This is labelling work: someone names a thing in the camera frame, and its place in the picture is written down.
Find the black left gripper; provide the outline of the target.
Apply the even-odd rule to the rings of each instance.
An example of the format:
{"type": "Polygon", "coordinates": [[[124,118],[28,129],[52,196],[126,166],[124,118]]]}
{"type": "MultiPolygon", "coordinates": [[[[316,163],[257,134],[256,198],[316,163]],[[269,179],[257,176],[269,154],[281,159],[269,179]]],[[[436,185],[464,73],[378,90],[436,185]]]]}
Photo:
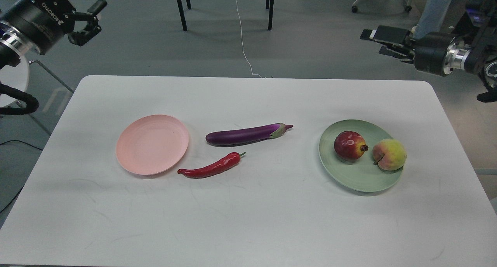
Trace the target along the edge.
{"type": "Polygon", "coordinates": [[[97,15],[107,1],[97,0],[86,13],[76,12],[69,0],[18,0],[1,15],[1,22],[15,28],[45,55],[55,43],[68,34],[71,44],[83,46],[101,32],[97,15]],[[73,31],[75,22],[85,21],[80,31],[73,31]]]}

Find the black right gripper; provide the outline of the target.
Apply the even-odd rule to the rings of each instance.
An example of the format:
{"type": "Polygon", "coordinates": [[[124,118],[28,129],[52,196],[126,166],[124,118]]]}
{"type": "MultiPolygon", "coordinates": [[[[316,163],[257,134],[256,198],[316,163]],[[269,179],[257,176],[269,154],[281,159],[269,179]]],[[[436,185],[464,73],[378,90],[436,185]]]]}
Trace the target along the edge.
{"type": "Polygon", "coordinates": [[[439,76],[447,76],[451,73],[445,61],[448,49],[455,40],[453,34],[428,33],[415,41],[415,53],[409,47],[400,47],[412,44],[408,29],[379,25],[376,29],[364,29],[359,39],[384,44],[379,50],[380,55],[390,56],[400,61],[414,61],[415,69],[418,71],[439,76]]]}

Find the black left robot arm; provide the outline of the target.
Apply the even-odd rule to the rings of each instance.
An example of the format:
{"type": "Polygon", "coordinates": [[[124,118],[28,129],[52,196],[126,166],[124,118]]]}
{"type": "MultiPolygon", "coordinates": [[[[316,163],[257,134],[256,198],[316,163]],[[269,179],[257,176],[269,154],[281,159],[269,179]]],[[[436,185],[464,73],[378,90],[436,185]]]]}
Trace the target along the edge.
{"type": "Polygon", "coordinates": [[[69,0],[18,0],[1,15],[0,67],[18,66],[29,50],[45,55],[64,36],[71,44],[87,44],[101,32],[97,16],[106,6],[97,0],[78,12],[69,0]]]}

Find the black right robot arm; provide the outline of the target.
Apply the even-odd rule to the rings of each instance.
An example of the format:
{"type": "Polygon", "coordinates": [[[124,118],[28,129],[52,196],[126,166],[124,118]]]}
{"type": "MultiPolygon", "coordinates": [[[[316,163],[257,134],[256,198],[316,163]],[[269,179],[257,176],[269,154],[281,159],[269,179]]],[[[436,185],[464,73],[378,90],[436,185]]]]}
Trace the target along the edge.
{"type": "Polygon", "coordinates": [[[472,26],[458,33],[432,32],[414,39],[406,29],[380,25],[364,29],[360,38],[381,44],[380,54],[412,64],[421,72],[447,76],[461,69],[476,75],[486,89],[477,100],[495,102],[496,1],[468,0],[466,16],[472,26]]]}

